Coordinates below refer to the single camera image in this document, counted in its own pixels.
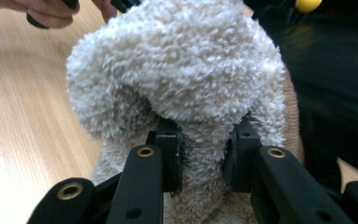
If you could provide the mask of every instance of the light wood surface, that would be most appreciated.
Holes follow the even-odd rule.
[[[25,223],[54,184],[90,178],[101,149],[79,127],[65,88],[71,47],[103,25],[90,0],[80,4],[62,30],[39,30],[23,13],[0,9],[0,223]],[[346,181],[358,178],[351,172]]]

